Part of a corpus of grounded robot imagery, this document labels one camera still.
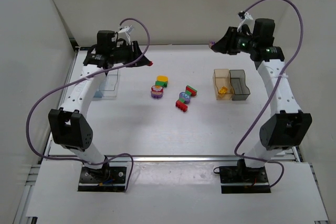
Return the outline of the red comb lego brick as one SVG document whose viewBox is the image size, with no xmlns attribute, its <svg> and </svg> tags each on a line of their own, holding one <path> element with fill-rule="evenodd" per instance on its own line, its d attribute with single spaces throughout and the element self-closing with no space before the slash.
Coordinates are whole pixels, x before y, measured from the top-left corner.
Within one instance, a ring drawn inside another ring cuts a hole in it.
<svg viewBox="0 0 336 224">
<path fill-rule="evenodd" d="M 188 106 L 180 100 L 176 101 L 175 106 L 183 112 L 186 112 L 188 109 Z"/>
</svg>

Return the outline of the purple flower lego piece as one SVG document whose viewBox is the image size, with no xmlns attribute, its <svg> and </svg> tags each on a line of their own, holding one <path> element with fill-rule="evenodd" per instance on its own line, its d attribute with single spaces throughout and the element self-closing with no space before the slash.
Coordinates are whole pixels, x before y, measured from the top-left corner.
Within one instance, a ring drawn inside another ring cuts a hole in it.
<svg viewBox="0 0 336 224">
<path fill-rule="evenodd" d="M 179 101 L 183 102 L 184 104 L 189 104 L 191 101 L 191 93 L 189 91 L 181 92 L 179 94 Z"/>
</svg>

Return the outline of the purple round lego piece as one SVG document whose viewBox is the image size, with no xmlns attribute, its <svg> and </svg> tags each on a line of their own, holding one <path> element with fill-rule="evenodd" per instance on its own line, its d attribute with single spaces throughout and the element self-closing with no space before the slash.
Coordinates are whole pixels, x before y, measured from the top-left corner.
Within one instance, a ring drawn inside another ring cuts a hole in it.
<svg viewBox="0 0 336 224">
<path fill-rule="evenodd" d="M 210 42 L 209 42 L 209 47 L 210 47 L 210 48 L 212 48 L 214 45 L 215 45 L 215 42 L 214 42 L 214 41 L 210 41 Z"/>
</svg>

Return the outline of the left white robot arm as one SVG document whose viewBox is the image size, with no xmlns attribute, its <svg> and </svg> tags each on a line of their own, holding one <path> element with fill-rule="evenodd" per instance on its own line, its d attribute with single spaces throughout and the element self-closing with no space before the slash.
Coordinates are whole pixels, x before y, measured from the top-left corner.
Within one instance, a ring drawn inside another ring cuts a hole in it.
<svg viewBox="0 0 336 224">
<path fill-rule="evenodd" d="M 132 41 L 132 27 L 125 26 L 118 32 L 100 30 L 97 43 L 92 45 L 83 61 L 82 82 L 75 84 L 70 96 L 59 109 L 49 111 L 48 119 L 53 140 L 73 152 L 84 163 L 94 179 L 103 182 L 109 178 L 107 158 L 93 144 L 93 130 L 86 120 L 89 105 L 106 78 L 104 70 L 115 64 L 131 67 L 151 66 L 153 63 L 142 55 L 137 41 Z"/>
</svg>

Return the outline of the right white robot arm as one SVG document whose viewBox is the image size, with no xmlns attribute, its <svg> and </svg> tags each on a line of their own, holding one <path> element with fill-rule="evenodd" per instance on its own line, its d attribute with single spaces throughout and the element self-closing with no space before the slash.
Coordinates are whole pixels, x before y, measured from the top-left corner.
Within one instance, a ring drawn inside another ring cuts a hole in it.
<svg viewBox="0 0 336 224">
<path fill-rule="evenodd" d="M 268 18 L 255 20 L 254 28 L 244 24 L 230 26 L 225 35 L 214 45 L 212 51 L 236 55 L 250 55 L 264 83 L 271 109 L 270 118 L 259 130 L 259 141 L 245 154 L 239 155 L 238 173 L 262 168 L 279 152 L 298 146 L 311 123 L 312 116 L 304 113 L 296 102 L 285 73 L 285 57 L 280 47 L 274 46 L 275 22 Z"/>
</svg>

